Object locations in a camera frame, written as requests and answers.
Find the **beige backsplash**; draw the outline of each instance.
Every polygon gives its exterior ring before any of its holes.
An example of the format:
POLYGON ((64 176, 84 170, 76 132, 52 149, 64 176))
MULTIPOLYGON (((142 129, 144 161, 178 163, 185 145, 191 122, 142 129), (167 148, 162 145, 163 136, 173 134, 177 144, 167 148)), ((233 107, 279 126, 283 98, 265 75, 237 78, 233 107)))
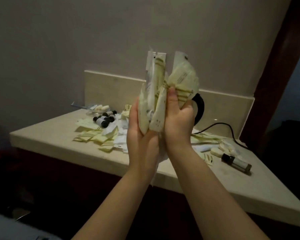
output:
MULTIPOLYGON (((125 104, 132 104, 139 96, 144 80, 112 75, 102 72, 85 71, 85 105, 100 103, 121 112, 125 104)), ((252 107, 254 98, 199 90, 205 103, 203 117, 195 126, 202 130, 216 122, 232 126, 238 138, 252 107)), ((216 135, 231 137, 226 125, 216 125, 208 130, 216 135)))

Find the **black cord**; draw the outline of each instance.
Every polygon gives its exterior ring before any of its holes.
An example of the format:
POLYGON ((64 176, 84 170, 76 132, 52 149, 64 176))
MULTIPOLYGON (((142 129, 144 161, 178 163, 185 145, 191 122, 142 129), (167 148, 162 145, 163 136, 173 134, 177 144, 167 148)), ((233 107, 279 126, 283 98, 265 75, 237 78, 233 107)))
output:
POLYGON ((229 124, 227 124, 227 123, 223 123, 223 122, 214 123, 214 124, 210 125, 209 127, 205 128, 205 129, 203 129, 203 130, 201 130, 201 131, 199 131, 199 132, 196 132, 196 133, 194 133, 194 134, 200 134, 200 133, 206 131, 207 129, 211 128, 211 127, 214 126, 214 125, 227 125, 227 126, 229 126, 229 127, 230 127, 230 130, 231 130, 231 134, 232 134, 232 138, 233 138, 234 142, 235 142, 236 144, 238 144, 239 146, 241 146, 241 147, 243 147, 243 148, 245 148, 245 149, 250 150, 248 147, 246 147, 246 146, 244 146, 244 145, 242 145, 242 144, 240 144, 239 142, 236 141, 236 139, 235 139, 235 134, 233 133, 233 129, 232 129, 231 125, 229 125, 229 124))

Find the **countertop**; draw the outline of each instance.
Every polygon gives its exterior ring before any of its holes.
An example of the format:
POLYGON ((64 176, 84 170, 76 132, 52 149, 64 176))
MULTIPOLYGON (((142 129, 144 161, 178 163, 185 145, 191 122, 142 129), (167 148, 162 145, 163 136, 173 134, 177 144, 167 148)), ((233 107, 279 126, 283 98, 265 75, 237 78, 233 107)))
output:
MULTIPOLYGON (((123 176, 129 164, 128 154, 113 150, 105 153, 99 145, 72 141, 78 135, 75 123, 87 118, 80 109, 62 116, 10 133, 14 147, 43 154, 77 165, 123 176)), ((244 160, 252 165, 248 176, 221 160, 214 160, 210 167, 224 187, 240 206, 256 215, 300 226, 300 200, 256 157, 254 153, 227 140, 241 152, 244 160)), ((170 160, 159 164, 153 183, 167 190, 182 193, 170 160)))

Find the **forearm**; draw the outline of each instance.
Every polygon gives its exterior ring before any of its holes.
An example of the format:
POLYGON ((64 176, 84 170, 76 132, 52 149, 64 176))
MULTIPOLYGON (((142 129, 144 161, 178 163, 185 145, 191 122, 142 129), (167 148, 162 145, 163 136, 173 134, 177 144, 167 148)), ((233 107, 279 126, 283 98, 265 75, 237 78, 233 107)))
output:
POLYGON ((267 239, 191 147, 170 160, 204 239, 267 239))
POLYGON ((72 239, 125 239, 147 188, 128 171, 72 239))

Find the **gray wall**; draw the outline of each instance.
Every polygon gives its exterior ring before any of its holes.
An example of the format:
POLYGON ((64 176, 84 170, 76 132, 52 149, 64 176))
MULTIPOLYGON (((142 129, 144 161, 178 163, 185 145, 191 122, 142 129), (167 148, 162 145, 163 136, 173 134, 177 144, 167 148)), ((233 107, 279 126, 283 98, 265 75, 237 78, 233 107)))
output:
POLYGON ((84 69, 143 78, 148 45, 168 71, 186 52, 201 88, 252 96, 289 2, 0 0, 0 124, 71 112, 84 69))
POLYGON ((300 59, 284 90, 267 131, 276 129, 285 120, 300 121, 300 59))

